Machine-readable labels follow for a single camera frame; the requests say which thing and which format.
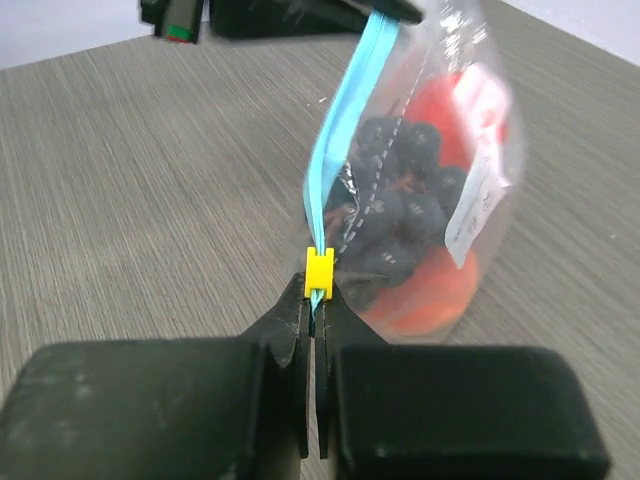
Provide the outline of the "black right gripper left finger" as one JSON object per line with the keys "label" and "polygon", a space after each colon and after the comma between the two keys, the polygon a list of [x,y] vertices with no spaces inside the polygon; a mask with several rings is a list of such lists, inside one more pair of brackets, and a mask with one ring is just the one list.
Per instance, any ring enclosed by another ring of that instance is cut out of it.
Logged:
{"label": "black right gripper left finger", "polygon": [[302,274],[233,337],[37,350],[1,411],[5,479],[296,479],[309,454]]}

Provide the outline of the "red fake pepper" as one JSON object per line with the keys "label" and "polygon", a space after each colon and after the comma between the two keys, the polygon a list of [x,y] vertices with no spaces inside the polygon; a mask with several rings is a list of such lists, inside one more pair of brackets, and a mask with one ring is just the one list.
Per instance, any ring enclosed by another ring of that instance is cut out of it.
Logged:
{"label": "red fake pepper", "polygon": [[400,119],[391,145],[399,174],[424,179],[438,167],[467,172],[480,157],[500,175],[511,104],[506,84],[480,62],[420,80],[388,109]]}

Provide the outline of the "dark fake grape bunch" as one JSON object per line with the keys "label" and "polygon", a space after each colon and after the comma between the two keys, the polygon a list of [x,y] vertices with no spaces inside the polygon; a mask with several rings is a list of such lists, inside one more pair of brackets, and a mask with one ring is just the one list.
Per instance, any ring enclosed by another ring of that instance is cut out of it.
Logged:
{"label": "dark fake grape bunch", "polygon": [[467,172],[438,167],[424,179],[401,176],[391,145],[400,119],[370,117],[333,183],[325,237],[335,250],[336,280],[353,310],[364,312],[383,288],[404,284],[444,233]]}

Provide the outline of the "orange fake peach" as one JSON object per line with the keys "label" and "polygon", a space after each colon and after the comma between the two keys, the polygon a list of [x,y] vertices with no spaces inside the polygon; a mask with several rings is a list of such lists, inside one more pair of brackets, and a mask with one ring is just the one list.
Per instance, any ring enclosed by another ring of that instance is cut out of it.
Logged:
{"label": "orange fake peach", "polygon": [[379,290],[362,318],[389,339],[429,336],[464,314],[479,279],[473,251],[458,267],[446,248],[432,248],[404,284]]}

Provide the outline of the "clear zip top bag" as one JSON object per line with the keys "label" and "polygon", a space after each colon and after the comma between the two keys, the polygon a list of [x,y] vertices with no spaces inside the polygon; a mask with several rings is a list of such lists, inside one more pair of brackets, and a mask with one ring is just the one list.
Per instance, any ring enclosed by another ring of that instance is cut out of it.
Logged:
{"label": "clear zip top bag", "polygon": [[295,265],[335,253],[348,306],[392,343],[441,340],[504,236],[525,167],[519,112],[477,1],[373,14],[312,149]]}

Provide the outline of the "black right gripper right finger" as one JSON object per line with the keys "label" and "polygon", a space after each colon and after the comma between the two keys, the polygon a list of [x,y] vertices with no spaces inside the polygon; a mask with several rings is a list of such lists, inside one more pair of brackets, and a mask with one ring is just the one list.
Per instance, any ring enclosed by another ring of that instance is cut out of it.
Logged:
{"label": "black right gripper right finger", "polygon": [[320,455],[334,479],[603,479],[566,359],[535,346],[394,345],[341,296],[315,314]]}

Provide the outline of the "yellow zipper slider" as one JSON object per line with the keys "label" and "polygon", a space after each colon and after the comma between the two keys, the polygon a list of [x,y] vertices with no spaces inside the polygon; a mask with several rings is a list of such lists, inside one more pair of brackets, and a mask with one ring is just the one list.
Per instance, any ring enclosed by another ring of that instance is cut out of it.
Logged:
{"label": "yellow zipper slider", "polygon": [[326,248],[320,254],[315,247],[306,251],[304,297],[313,304],[331,300],[334,283],[334,249]]}

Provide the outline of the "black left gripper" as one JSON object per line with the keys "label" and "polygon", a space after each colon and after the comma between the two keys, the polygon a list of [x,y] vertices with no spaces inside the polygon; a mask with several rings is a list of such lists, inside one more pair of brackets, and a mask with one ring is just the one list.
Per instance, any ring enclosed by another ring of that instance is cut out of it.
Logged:
{"label": "black left gripper", "polygon": [[[203,0],[140,0],[140,20],[153,36],[197,44]],[[271,39],[359,34],[369,16],[418,24],[423,12],[406,0],[226,0],[209,3],[210,29],[224,39]]]}

